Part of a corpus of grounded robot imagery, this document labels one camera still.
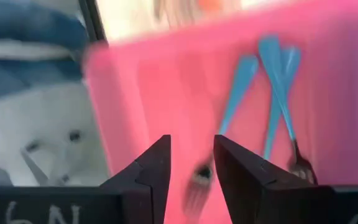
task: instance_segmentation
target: blue fabric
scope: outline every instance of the blue fabric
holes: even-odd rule
[[[0,0],[0,39],[42,42],[82,51],[85,28],[75,19],[30,0]],[[39,85],[81,79],[81,66],[70,58],[36,62],[0,60],[0,96]]]

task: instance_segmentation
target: blue fork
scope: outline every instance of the blue fork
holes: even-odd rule
[[[259,55],[272,84],[274,95],[277,97],[278,104],[281,107],[292,143],[293,158],[290,159],[289,171],[302,179],[317,184],[317,178],[313,167],[311,163],[300,154],[298,143],[296,141],[290,112],[288,110],[285,85],[282,79],[283,68],[281,54],[282,50],[277,37],[266,37],[259,42]]]
[[[240,59],[237,71],[234,74],[219,134],[226,133],[244,93],[255,77],[258,66],[258,59],[255,56],[245,56]],[[207,160],[202,162],[193,172],[185,192],[185,213],[191,212],[193,215],[199,215],[202,211],[213,180],[213,160],[213,151],[211,150]]]
[[[288,92],[293,83],[293,79],[295,77],[296,71],[298,70],[300,63],[300,51],[296,47],[290,47],[282,51],[282,63],[284,65],[283,68],[283,84],[285,85],[285,95],[288,96]],[[272,102],[270,105],[270,118],[268,122],[268,130],[265,140],[264,147],[264,159],[269,160],[272,148],[275,133],[277,131],[278,122],[281,117],[281,107],[280,103],[277,100],[274,92],[272,91]]]

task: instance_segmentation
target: pink tray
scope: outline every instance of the pink tray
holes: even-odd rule
[[[181,209],[185,184],[212,148],[239,57],[256,54],[265,34],[302,50],[289,102],[302,154],[320,183],[358,184],[358,0],[305,0],[136,43],[96,45],[86,77],[111,172],[172,135],[165,223],[190,222]],[[260,155],[270,96],[260,68],[227,133]],[[281,121],[272,162],[285,169],[290,153]],[[200,223],[230,223],[218,182]]]

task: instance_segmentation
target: orange object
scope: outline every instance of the orange object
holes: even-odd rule
[[[198,0],[198,4],[204,12],[220,12],[223,10],[222,0]]]

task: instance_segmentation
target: blue handle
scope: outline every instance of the blue handle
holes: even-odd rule
[[[233,86],[224,111],[219,134],[226,133],[237,106],[241,102],[244,93],[247,91],[249,84],[258,70],[258,66],[256,56],[245,56],[240,59],[236,74],[234,74]]]
[[[267,37],[259,42],[259,55],[266,69],[267,75],[272,83],[272,89],[277,97],[283,112],[284,120],[287,125],[291,140],[295,140],[290,112],[288,110],[287,96],[282,80],[282,59],[280,43],[277,37]]]
[[[282,51],[282,65],[283,68],[283,84],[285,96],[293,83],[296,71],[300,64],[300,51],[295,47],[290,47]],[[265,140],[264,159],[269,160],[273,149],[273,141],[278,127],[278,121],[281,117],[281,107],[274,92],[272,91],[272,102],[270,105],[270,118],[268,122],[267,137]]]

